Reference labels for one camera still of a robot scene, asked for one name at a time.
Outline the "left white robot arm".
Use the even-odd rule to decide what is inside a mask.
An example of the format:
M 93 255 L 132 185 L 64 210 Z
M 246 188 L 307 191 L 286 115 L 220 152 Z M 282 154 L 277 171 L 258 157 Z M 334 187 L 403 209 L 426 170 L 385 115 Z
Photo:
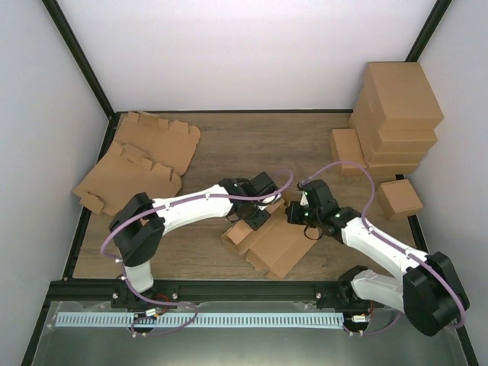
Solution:
M 156 298 L 150 260 L 162 237 L 202 220 L 236 216 L 253 230 L 271 214 L 267 206 L 281 199 L 281 189 L 266 172 L 252 179 L 225 178 L 210 188 L 174 198 L 149 198 L 135 194 L 109 225 L 111 239 L 120 253 L 123 278 L 131 287 L 130 300 L 140 308 Z

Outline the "cardboard box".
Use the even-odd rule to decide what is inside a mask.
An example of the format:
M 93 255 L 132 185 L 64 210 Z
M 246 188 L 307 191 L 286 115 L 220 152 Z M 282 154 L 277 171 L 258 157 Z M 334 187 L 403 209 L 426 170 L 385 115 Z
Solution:
M 319 230 L 287 222 L 283 199 L 266 209 L 271 217 L 253 230 L 239 221 L 222 236 L 229 252 L 243 257 L 256 271 L 265 271 L 271 280 L 282 280 L 309 252 L 320 237 Z

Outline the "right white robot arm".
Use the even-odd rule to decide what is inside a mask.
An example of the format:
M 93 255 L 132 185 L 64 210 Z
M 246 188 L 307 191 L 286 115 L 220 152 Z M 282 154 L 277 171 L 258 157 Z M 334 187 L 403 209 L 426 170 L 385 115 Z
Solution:
M 301 198 L 286 208 L 289 223 L 355 249 L 388 271 L 358 266 L 346 272 L 339 298 L 347 307 L 372 300 L 403 313 L 422 334 L 433 336 L 446 326 L 460 326 L 469 300 L 452 260 L 442 252 L 428 254 L 394 239 L 352 207 L 340 207 L 322 180 L 300 184 Z

